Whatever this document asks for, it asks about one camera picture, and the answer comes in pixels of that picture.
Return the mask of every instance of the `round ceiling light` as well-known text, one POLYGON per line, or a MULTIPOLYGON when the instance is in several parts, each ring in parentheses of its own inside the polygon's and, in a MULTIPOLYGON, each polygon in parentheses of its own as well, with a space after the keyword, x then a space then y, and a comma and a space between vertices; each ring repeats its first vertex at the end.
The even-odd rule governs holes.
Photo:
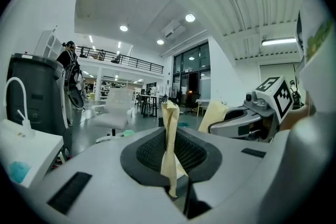
POLYGON ((192 14, 188 14, 186 17, 185 17, 185 20, 189 23, 193 22, 195 20, 195 16, 192 15, 192 14))
POLYGON ((122 26, 120 26, 120 30, 123 31, 123 32, 126 32, 128 30, 128 28, 127 28, 126 25, 122 25, 122 26))

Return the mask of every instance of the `white chair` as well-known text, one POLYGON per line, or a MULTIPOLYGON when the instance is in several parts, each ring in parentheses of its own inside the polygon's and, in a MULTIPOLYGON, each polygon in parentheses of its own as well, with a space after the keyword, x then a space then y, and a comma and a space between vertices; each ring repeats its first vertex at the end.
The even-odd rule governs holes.
POLYGON ((133 90, 112 88, 110 89, 106 104, 93 105, 91 107, 94 124, 112 129, 112 132, 109 132, 108 136, 97 139, 96 143, 110 140, 116 136, 116 129, 124 130, 126 128, 128 122, 132 119, 132 96, 133 90), (96 109, 103 110, 105 113, 97 115, 96 109))

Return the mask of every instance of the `white plastic surface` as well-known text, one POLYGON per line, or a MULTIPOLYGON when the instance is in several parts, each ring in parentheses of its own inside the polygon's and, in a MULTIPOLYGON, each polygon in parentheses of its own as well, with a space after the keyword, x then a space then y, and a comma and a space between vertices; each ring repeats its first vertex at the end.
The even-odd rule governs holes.
POLYGON ((35 131, 35 137, 26 137, 22 125, 7 119, 0 122, 0 160, 8 173, 12 162, 24 162, 30 170, 21 186, 32 188, 39 184, 54 158, 63 146, 63 138, 35 131))

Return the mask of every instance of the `white pillar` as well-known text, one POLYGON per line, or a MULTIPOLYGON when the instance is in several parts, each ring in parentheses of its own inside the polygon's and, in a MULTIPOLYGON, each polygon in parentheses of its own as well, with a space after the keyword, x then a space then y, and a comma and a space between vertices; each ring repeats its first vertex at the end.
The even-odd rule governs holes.
POLYGON ((102 68, 99 67, 98 68, 98 73, 97 73, 96 93, 94 95, 94 100, 95 101, 100 100, 101 73, 102 73, 102 68))

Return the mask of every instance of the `black slot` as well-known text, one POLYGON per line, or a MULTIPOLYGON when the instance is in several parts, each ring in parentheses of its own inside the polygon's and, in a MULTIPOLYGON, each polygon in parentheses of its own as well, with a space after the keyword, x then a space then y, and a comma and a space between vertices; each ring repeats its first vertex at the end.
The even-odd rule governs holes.
POLYGON ((61 189, 49 200, 48 205, 66 215, 77 197, 85 188, 92 175, 75 173, 61 189))
POLYGON ((253 150, 252 148, 245 148, 241 152, 259 158, 264 158, 266 155, 266 152, 253 150))

